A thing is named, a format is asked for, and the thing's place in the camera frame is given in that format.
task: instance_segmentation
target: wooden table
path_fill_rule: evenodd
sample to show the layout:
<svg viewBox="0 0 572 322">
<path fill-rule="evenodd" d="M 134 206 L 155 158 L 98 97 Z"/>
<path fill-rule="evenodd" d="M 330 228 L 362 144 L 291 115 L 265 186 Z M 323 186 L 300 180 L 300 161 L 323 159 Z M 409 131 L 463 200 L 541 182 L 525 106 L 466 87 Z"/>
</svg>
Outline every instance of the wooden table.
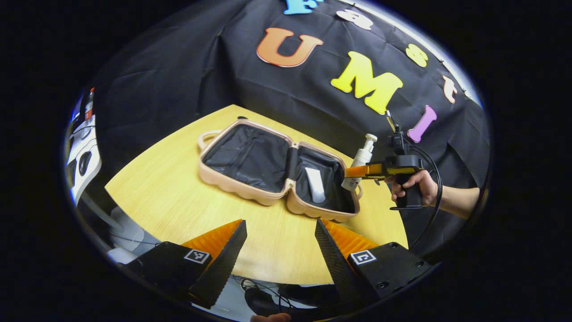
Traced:
<svg viewBox="0 0 572 322">
<path fill-rule="evenodd" d="M 286 198 L 262 206 L 208 185 L 198 177 L 198 136 L 224 129 L 238 116 L 266 125 L 339 155 L 325 144 L 236 105 L 230 105 L 185 126 L 156 143 L 125 166 L 105 186 L 113 200 L 143 229 L 162 241 L 182 244 L 228 222 L 245 219 L 248 238 L 233 274 L 287 284 L 332 283 L 314 237 L 316 219 L 286 208 Z M 356 142 L 356 151 L 363 142 Z M 363 180 L 360 213 L 342 224 L 380 245 L 395 241 L 408 247 L 399 212 L 385 185 Z"/>
</svg>

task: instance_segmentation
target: forearm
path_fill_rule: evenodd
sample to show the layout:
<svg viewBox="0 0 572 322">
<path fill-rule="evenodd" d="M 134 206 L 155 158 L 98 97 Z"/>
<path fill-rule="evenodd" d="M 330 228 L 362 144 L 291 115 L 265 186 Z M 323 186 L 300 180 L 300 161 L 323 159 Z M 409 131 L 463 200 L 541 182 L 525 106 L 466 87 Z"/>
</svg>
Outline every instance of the forearm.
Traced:
<svg viewBox="0 0 572 322">
<path fill-rule="evenodd" d="M 468 219 L 479 199 L 479 188 L 458 189 L 443 186 L 443 195 L 439 209 L 463 219 Z"/>
</svg>

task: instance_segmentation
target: black cloth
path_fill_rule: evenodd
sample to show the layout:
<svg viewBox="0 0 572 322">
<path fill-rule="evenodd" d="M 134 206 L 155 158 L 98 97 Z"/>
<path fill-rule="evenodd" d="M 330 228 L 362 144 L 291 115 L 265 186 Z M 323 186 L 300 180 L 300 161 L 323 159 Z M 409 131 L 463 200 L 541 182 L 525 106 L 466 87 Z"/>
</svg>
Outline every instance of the black cloth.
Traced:
<svg viewBox="0 0 572 322">
<path fill-rule="evenodd" d="M 415 126 L 425 105 L 436 112 L 437 120 L 418 146 L 436 161 L 444 184 L 482 186 L 490 153 L 486 114 L 427 48 L 384 20 L 342 2 L 320 2 L 313 13 L 298 15 L 283 14 L 285 6 L 284 1 L 202 1 L 158 23 L 117 53 L 89 84 L 96 88 L 99 175 L 112 178 L 154 143 L 230 104 L 270 117 L 349 156 L 363 146 L 365 134 L 372 133 L 379 138 L 372 159 L 384 159 L 392 154 L 385 116 L 366 106 L 363 97 L 357 99 L 330 84 L 348 65 L 348 52 L 355 51 L 371 59 L 374 76 L 390 72 L 402 80 L 387 109 L 403 128 Z M 336 17 L 344 9 L 368 17 L 374 22 L 372 29 Z M 278 49 L 285 56 L 297 49 L 299 35 L 324 43 L 303 64 L 282 68 L 256 54 L 270 27 L 294 32 Z M 425 68 L 406 56 L 409 44 L 427 54 Z M 443 94 L 442 76 L 455 82 L 454 104 Z M 415 238 L 412 230 L 422 229 L 429 211 L 402 213 L 410 238 Z M 442 212 L 424 243 L 433 247 L 447 241 L 462 223 Z"/>
</svg>

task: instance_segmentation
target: pump dispenser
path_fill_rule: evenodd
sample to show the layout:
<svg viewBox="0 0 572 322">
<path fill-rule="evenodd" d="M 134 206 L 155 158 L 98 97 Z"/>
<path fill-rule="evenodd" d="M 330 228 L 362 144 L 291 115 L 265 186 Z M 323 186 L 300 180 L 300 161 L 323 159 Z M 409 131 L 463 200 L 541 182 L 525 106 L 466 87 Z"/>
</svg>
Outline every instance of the pump dispenser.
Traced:
<svg viewBox="0 0 572 322">
<path fill-rule="evenodd" d="M 378 137 L 373 134 L 366 134 L 366 143 L 363 148 L 357 151 L 356 157 L 353 159 L 351 167 L 365 166 L 371 160 L 371 152 L 374 150 L 374 142 Z M 349 191 L 355 191 L 361 178 L 345 178 L 341 186 Z"/>
</svg>

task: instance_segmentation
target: foam letter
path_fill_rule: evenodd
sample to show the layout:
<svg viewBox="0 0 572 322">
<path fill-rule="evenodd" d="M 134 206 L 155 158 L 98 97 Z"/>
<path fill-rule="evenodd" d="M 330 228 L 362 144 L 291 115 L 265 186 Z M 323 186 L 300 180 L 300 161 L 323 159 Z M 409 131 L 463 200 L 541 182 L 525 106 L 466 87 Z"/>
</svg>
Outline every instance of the foam letter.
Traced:
<svg viewBox="0 0 572 322">
<path fill-rule="evenodd" d="M 286 0 L 288 10 L 286 10 L 284 14 L 312 13 L 312 10 L 307 9 L 306 7 L 310 7 L 312 9 L 318 7 L 316 1 L 323 2 L 324 0 Z"/>
<path fill-rule="evenodd" d="M 415 143 L 421 142 L 421 136 L 425 133 L 425 130 L 429 127 L 429 124 L 437 119 L 437 114 L 429 105 L 425 105 L 425 113 L 417 122 L 417 125 L 411 130 L 407 131 L 407 136 L 413 140 Z"/>
<path fill-rule="evenodd" d="M 421 67 L 427 66 L 427 60 L 429 59 L 427 54 L 414 44 L 409 44 L 409 48 L 405 48 L 405 54 L 417 65 Z"/>
<path fill-rule="evenodd" d="M 445 85 L 443 86 L 443 93 L 445 93 L 445 97 L 449 102 L 455 104 L 455 99 L 453 98 L 453 93 L 457 94 L 457 89 L 455 88 L 455 82 L 453 82 L 450 78 L 443 76 L 445 80 Z"/>
<path fill-rule="evenodd" d="M 293 55 L 286 57 L 278 54 L 278 47 L 280 47 L 286 37 L 293 35 L 294 33 L 290 30 L 282 28 L 266 29 L 266 36 L 262 39 L 258 48 L 256 48 L 256 54 L 263 61 L 273 65 L 278 65 L 280 67 L 296 67 L 306 61 L 314 47 L 320 46 L 324 43 L 316 37 L 303 34 L 300 36 L 302 43 L 298 46 L 298 49 L 296 49 L 296 52 Z"/>
<path fill-rule="evenodd" d="M 374 71 L 371 60 L 366 56 L 349 52 L 351 58 L 348 66 L 340 77 L 331 81 L 335 88 L 350 93 L 352 91 L 352 81 L 355 79 L 355 97 L 360 98 L 367 93 L 374 93 L 364 100 L 365 104 L 380 114 L 385 114 L 387 103 L 398 88 L 403 86 L 403 82 L 392 73 L 383 73 L 374 78 Z"/>
<path fill-rule="evenodd" d="M 344 18 L 347 21 L 351 21 L 356 26 L 358 26 L 362 29 L 365 29 L 365 30 L 371 30 L 371 25 L 374 24 L 366 16 L 359 14 L 359 13 L 352 11 L 352 10 L 345 9 L 344 11 L 337 11 L 336 14 L 338 15 L 338 17 Z"/>
</svg>

